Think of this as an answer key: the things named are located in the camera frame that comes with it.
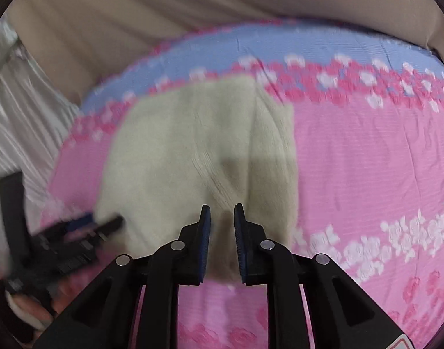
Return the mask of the person's left hand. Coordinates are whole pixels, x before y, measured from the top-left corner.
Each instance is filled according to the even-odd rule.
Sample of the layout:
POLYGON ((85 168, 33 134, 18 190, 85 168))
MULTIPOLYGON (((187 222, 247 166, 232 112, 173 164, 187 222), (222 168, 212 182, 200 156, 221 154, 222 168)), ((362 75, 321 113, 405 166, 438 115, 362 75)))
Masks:
POLYGON ((54 320, 53 316, 39 302, 27 295, 12 296, 6 291, 5 298, 11 312, 36 332, 45 331, 54 320))

